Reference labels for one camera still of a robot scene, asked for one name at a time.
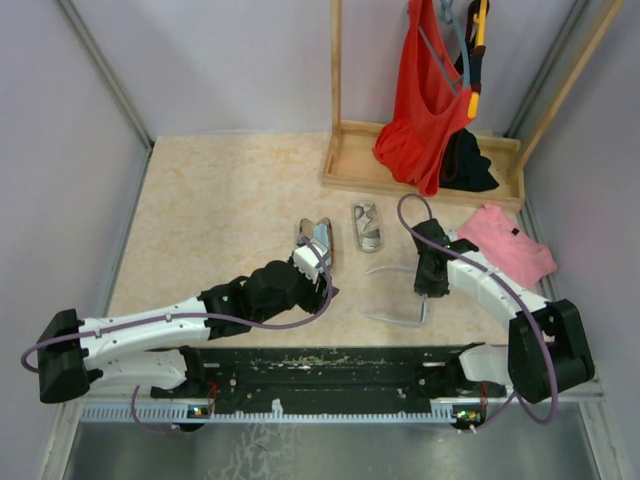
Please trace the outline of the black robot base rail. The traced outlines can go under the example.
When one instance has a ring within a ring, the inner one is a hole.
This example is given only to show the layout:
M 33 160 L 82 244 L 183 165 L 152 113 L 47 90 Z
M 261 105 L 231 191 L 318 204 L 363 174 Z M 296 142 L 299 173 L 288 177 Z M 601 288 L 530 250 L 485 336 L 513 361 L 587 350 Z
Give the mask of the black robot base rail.
M 512 347 L 221 348 L 155 350 L 89 371 L 92 390 L 140 387 L 156 400 L 191 400 L 187 416 L 429 414 L 434 399 L 501 396 L 513 386 L 529 403 L 550 398 L 542 353 Z

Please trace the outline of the plaid brown glasses case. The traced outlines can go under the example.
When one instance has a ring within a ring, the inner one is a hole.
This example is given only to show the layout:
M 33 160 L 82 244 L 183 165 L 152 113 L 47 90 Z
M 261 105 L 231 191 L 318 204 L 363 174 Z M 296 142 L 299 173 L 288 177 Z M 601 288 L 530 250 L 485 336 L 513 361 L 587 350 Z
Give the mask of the plaid brown glasses case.
M 313 222 L 308 218 L 299 221 L 298 236 L 305 236 L 310 240 L 321 243 L 327 253 L 324 255 L 329 269 L 334 265 L 334 236 L 331 220 L 328 217 L 321 218 L 318 222 Z

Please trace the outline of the light blue cloth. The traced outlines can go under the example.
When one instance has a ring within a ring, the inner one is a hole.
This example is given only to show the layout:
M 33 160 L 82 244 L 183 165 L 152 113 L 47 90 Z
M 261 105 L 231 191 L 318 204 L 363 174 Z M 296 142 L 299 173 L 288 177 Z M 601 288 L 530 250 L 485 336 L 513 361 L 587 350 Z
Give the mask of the light blue cloth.
M 330 223 L 318 222 L 313 228 L 313 238 L 329 251 L 333 250 L 333 233 Z

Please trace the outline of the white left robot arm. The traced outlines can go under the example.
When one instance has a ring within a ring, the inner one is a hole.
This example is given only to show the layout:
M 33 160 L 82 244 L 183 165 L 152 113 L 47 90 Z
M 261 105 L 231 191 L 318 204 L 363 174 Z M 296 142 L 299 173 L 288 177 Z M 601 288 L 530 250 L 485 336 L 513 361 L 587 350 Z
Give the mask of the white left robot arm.
M 75 400 L 107 376 L 106 365 L 152 350 L 180 350 L 194 343 L 270 328 L 270 319 L 295 307 L 315 321 L 339 290 L 323 269 L 308 274 L 293 260 L 275 260 L 167 307 L 108 318 L 56 313 L 31 354 L 37 358 L 39 399 Z

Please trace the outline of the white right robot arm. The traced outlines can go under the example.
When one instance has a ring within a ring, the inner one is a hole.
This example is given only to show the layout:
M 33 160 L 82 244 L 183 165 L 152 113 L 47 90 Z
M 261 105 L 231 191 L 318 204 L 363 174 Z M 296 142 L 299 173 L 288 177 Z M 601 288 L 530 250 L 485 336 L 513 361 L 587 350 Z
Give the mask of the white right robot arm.
M 595 365 L 577 306 L 520 286 L 467 239 L 452 240 L 435 219 L 410 228 L 418 253 L 414 291 L 442 298 L 455 287 L 507 332 L 504 346 L 465 348 L 446 372 L 448 387 L 470 395 L 482 382 L 512 387 L 537 404 L 591 381 Z

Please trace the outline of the map print glasses case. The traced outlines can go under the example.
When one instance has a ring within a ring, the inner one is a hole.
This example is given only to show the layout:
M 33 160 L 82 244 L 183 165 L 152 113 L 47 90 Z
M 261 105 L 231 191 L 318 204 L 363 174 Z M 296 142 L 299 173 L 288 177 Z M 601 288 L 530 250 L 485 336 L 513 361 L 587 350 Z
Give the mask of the map print glasses case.
M 371 201 L 359 201 L 353 206 L 353 225 L 358 248 L 364 253 L 375 253 L 382 246 L 379 212 Z

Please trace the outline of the white sunglasses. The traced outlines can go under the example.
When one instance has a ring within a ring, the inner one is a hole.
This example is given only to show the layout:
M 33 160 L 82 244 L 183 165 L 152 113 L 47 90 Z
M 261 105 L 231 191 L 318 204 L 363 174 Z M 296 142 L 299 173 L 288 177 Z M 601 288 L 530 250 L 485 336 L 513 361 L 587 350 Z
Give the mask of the white sunglasses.
M 362 314 L 370 319 L 403 327 L 419 327 L 429 315 L 425 295 L 414 291 L 415 266 L 379 266 L 364 273 Z

